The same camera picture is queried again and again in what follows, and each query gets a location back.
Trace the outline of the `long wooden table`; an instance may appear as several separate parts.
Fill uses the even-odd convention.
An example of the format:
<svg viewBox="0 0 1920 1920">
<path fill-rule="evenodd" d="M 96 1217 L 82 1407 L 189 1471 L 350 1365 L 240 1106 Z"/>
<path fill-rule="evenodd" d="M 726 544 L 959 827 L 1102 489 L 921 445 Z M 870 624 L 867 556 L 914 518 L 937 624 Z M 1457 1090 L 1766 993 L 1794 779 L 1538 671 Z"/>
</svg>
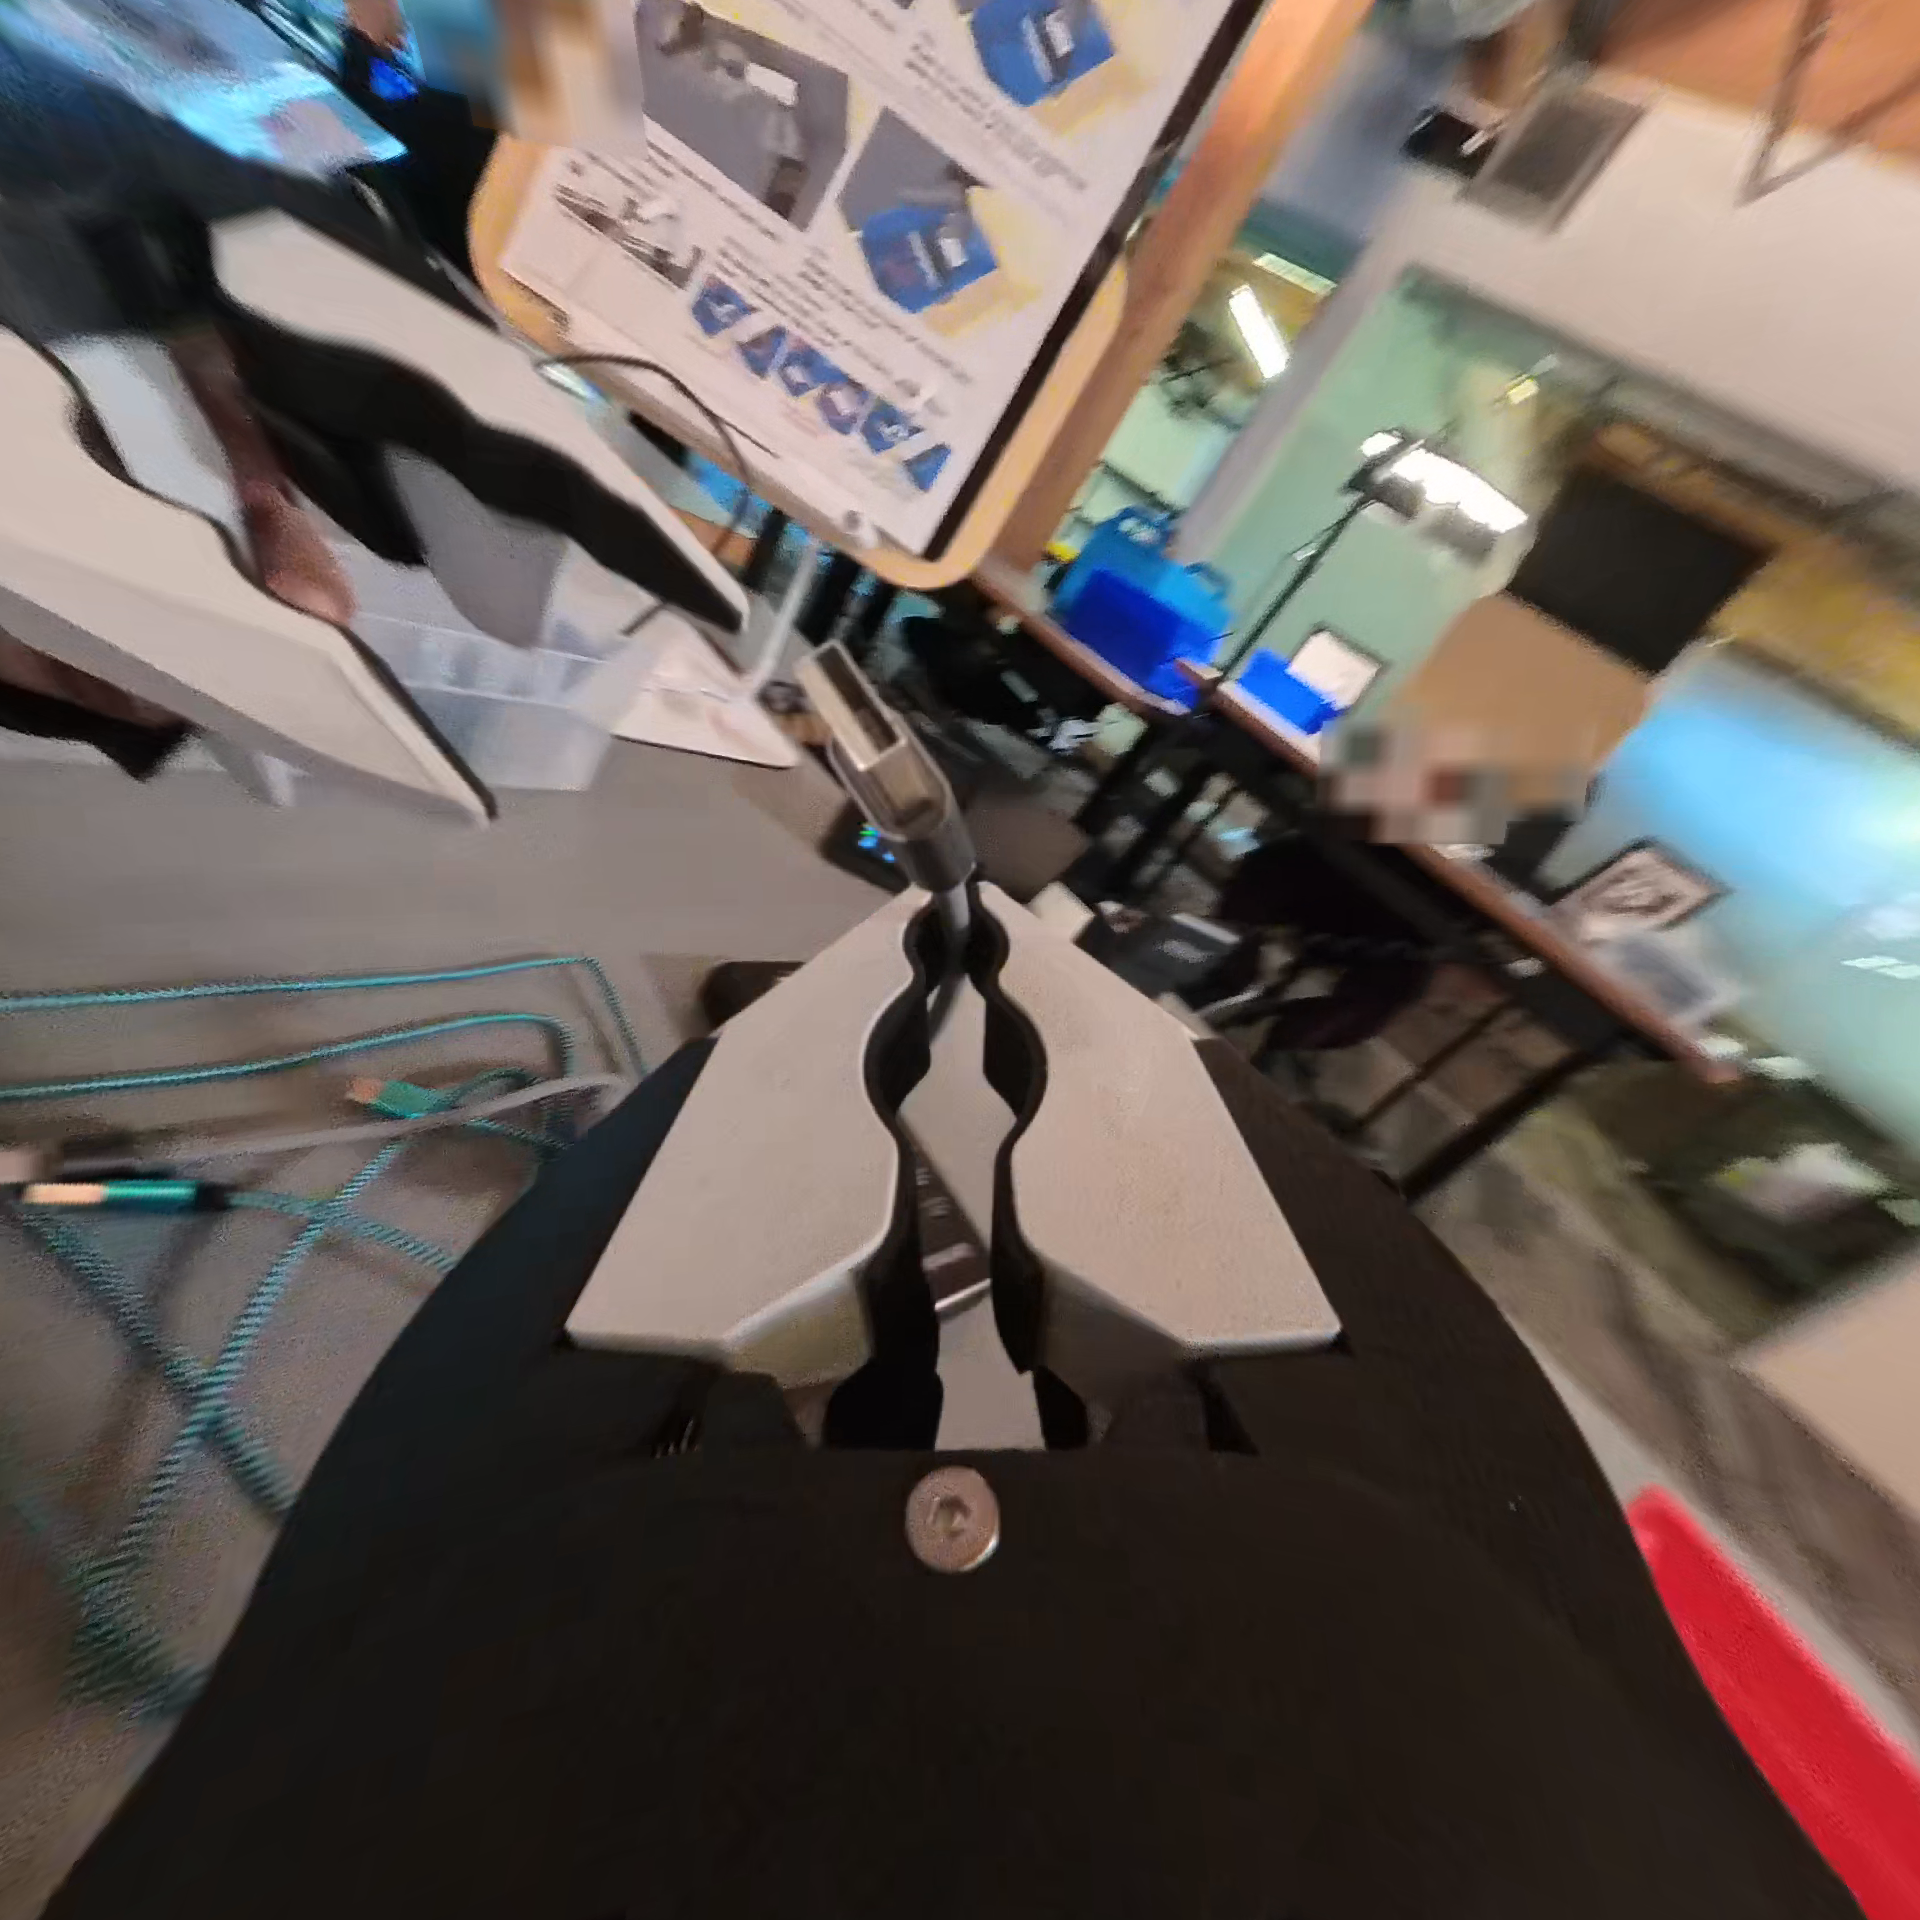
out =
<svg viewBox="0 0 1920 1920">
<path fill-rule="evenodd" d="M 1403 844 L 1387 857 L 1328 827 L 1309 794 L 1309 785 L 1328 770 L 1328 732 L 1299 732 L 1256 692 L 1187 661 L 1178 671 L 1195 700 L 1179 708 L 1060 629 L 1044 610 L 1038 586 L 1004 563 L 981 565 L 970 585 L 1050 661 L 1140 722 L 1131 749 L 1115 758 L 1071 818 L 1093 843 L 1126 813 L 1137 818 L 1128 848 L 1092 850 L 1081 858 L 1097 900 L 1140 900 L 1145 867 L 1172 843 L 1187 807 L 1213 779 L 1228 779 L 1241 793 L 1277 800 L 1325 863 L 1412 925 L 1432 959 L 1485 978 L 1495 1014 L 1523 1014 L 1561 1042 L 1553 1061 L 1398 1174 L 1408 1202 L 1433 1197 L 1576 1079 L 1627 1055 L 1668 1061 L 1704 1089 L 1739 1081 L 1739 1068 L 1716 1056 L 1702 1034 L 1668 1016 L 1656 999 L 1610 968 L 1602 951 L 1573 942 L 1541 904 L 1485 864 L 1426 843 Z"/>
</svg>

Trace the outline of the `instruction display board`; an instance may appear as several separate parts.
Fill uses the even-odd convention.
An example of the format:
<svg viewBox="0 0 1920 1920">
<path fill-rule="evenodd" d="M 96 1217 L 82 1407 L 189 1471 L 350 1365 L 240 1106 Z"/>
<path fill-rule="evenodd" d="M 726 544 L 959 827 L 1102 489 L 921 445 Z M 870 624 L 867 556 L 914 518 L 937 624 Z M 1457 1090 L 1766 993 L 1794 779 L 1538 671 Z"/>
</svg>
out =
<svg viewBox="0 0 1920 1920">
<path fill-rule="evenodd" d="M 1258 13 L 611 4 L 636 145 L 546 151 L 500 270 L 934 561 Z"/>
</svg>

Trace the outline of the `framed picture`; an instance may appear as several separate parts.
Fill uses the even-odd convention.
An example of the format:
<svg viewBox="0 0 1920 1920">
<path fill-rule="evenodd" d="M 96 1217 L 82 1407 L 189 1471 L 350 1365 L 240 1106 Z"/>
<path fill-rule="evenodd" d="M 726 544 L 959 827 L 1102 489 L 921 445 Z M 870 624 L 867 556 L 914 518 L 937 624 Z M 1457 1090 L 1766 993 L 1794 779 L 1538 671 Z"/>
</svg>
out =
<svg viewBox="0 0 1920 1920">
<path fill-rule="evenodd" d="M 1607 948 L 1672 932 L 1714 909 L 1730 889 L 1656 840 L 1632 843 L 1548 902 L 1548 925 L 1579 948 Z"/>
</svg>

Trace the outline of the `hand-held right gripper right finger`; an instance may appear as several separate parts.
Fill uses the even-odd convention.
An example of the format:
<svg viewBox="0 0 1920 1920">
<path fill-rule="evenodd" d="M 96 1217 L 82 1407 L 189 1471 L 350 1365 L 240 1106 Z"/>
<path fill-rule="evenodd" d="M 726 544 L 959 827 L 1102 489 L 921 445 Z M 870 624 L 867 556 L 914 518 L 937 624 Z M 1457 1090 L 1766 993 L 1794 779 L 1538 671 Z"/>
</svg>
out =
<svg viewBox="0 0 1920 1920">
<path fill-rule="evenodd" d="M 1341 1323 L 1194 1034 L 1002 889 L 972 892 L 989 1301 L 1041 1444 L 1225 1362 L 1333 1353 Z"/>
</svg>

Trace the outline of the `studio light on stand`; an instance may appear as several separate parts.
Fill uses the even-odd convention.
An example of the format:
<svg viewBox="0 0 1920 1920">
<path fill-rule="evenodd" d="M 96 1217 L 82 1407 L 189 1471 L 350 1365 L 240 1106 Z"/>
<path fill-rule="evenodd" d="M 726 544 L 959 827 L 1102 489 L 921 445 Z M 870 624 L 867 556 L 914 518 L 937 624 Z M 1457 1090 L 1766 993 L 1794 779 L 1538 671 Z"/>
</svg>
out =
<svg viewBox="0 0 1920 1920">
<path fill-rule="evenodd" d="M 1259 592 L 1252 618 L 1211 661 L 1211 679 L 1228 681 L 1252 661 L 1366 517 L 1386 517 L 1462 565 L 1483 565 L 1531 522 L 1527 506 L 1459 461 L 1444 439 L 1377 430 L 1359 442 L 1333 517 L 1287 556 L 1277 585 Z"/>
</svg>

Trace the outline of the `large blue bin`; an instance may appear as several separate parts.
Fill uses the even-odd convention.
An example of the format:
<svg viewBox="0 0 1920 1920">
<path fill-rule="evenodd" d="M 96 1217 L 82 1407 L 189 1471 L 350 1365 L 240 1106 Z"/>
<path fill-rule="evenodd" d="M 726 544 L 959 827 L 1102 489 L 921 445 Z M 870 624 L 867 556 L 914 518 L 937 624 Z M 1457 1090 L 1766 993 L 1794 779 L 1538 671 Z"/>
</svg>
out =
<svg viewBox="0 0 1920 1920">
<path fill-rule="evenodd" d="M 1140 504 L 1097 522 L 1051 588 L 1050 618 L 1117 675 L 1175 712 L 1195 684 L 1182 662 L 1210 664 L 1234 632 L 1230 583 L 1170 552 L 1174 517 Z"/>
</svg>

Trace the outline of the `small blue bin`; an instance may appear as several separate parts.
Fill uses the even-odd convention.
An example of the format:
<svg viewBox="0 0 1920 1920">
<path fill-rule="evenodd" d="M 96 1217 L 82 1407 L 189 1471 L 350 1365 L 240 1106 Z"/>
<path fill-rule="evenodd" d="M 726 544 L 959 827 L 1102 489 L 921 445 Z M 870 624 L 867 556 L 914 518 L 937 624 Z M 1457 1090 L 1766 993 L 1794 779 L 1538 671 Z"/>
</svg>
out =
<svg viewBox="0 0 1920 1920">
<path fill-rule="evenodd" d="M 1290 664 L 1267 648 L 1248 653 L 1232 688 L 1273 725 L 1305 739 L 1325 732 L 1341 712 L 1337 700 L 1297 679 Z"/>
</svg>

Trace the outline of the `clear plastic container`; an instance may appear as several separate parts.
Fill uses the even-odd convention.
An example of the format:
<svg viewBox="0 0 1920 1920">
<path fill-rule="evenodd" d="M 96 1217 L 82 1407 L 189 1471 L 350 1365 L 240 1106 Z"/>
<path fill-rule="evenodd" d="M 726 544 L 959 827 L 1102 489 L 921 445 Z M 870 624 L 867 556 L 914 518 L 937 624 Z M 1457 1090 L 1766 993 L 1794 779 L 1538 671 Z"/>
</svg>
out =
<svg viewBox="0 0 1920 1920">
<path fill-rule="evenodd" d="M 578 793 L 600 774 L 648 657 L 653 601 L 586 556 L 551 583 L 539 639 L 478 629 L 421 568 L 334 544 L 354 594 L 352 632 L 491 791 Z"/>
</svg>

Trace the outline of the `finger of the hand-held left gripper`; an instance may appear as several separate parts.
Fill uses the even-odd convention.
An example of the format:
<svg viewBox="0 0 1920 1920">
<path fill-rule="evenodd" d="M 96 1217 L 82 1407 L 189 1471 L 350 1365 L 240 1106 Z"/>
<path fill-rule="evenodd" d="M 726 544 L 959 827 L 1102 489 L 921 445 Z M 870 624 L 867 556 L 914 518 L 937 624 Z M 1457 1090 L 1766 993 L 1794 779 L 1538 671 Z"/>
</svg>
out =
<svg viewBox="0 0 1920 1920">
<path fill-rule="evenodd" d="M 84 388 L 2 349 L 2 588 L 10 637 L 217 741 L 487 824 L 497 807 L 346 626 L 244 570 L 227 529 L 116 477 L 84 445 Z"/>
<path fill-rule="evenodd" d="M 279 421 L 399 449 L 716 634 L 748 597 L 510 338 L 281 210 L 207 228 L 207 301 Z"/>
</svg>

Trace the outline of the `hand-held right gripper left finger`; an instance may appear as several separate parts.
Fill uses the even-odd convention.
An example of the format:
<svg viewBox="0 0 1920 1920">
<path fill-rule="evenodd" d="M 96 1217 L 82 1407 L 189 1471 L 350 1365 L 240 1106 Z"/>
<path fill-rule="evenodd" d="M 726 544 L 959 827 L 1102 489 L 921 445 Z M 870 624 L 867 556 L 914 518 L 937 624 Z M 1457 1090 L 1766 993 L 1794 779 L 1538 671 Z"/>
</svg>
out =
<svg viewBox="0 0 1920 1920">
<path fill-rule="evenodd" d="M 962 959 L 963 890 L 904 892 L 726 1020 L 568 1341 L 811 1397 L 834 1448 L 929 1448 L 942 1333 L 902 1106 Z"/>
</svg>

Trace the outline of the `person's left hand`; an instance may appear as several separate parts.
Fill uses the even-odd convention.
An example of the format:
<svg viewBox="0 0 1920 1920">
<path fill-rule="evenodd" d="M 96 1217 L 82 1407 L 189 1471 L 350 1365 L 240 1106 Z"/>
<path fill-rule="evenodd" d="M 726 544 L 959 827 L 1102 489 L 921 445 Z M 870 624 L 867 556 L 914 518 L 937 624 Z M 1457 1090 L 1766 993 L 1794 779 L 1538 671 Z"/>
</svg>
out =
<svg viewBox="0 0 1920 1920">
<path fill-rule="evenodd" d="M 295 612 L 352 626 L 352 583 L 304 513 L 224 338 L 202 328 L 163 346 L 225 459 L 259 588 Z"/>
</svg>

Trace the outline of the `red box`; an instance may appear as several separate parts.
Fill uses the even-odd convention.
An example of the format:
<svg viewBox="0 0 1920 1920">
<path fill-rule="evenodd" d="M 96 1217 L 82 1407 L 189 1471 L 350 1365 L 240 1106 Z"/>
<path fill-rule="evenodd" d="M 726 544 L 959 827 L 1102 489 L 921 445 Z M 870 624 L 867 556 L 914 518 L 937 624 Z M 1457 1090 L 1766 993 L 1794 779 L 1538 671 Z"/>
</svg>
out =
<svg viewBox="0 0 1920 1920">
<path fill-rule="evenodd" d="M 1917 1915 L 1916 1760 L 1665 1491 L 1623 1507 L 1719 1715 L 1867 1918 Z"/>
</svg>

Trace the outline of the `white stand base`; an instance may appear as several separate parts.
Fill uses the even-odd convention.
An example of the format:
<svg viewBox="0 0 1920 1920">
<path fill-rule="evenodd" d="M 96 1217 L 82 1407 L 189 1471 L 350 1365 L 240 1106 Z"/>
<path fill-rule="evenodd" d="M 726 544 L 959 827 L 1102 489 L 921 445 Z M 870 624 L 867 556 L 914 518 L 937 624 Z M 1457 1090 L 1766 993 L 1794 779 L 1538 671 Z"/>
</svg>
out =
<svg viewBox="0 0 1920 1920">
<path fill-rule="evenodd" d="M 610 727 L 611 741 L 764 770 L 796 768 L 802 749 L 766 697 L 799 639 L 819 556 L 819 544 L 802 539 L 779 599 L 748 597 L 742 666 L 687 616 L 658 601 L 643 606 L 624 634 L 636 683 Z"/>
</svg>

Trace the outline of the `black usb hub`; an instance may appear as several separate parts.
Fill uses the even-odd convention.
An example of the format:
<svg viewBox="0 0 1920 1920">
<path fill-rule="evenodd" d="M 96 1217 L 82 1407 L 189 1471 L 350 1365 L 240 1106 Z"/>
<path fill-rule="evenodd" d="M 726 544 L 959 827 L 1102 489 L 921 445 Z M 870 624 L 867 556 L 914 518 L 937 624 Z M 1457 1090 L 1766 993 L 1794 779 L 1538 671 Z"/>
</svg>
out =
<svg viewBox="0 0 1920 1920">
<path fill-rule="evenodd" d="M 857 879 L 890 896 L 914 887 L 914 881 L 899 868 L 894 844 L 851 807 L 834 817 L 818 852 L 836 873 Z"/>
</svg>

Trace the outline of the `black wall screen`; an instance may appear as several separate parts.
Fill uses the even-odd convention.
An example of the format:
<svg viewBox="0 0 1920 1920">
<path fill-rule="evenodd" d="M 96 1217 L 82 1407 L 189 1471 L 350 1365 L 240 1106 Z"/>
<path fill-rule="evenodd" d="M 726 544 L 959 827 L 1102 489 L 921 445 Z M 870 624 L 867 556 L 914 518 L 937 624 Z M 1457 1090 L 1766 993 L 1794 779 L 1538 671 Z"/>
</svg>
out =
<svg viewBox="0 0 1920 1920">
<path fill-rule="evenodd" d="M 1774 548 L 1594 463 L 1565 468 L 1500 594 L 1656 681 Z"/>
</svg>

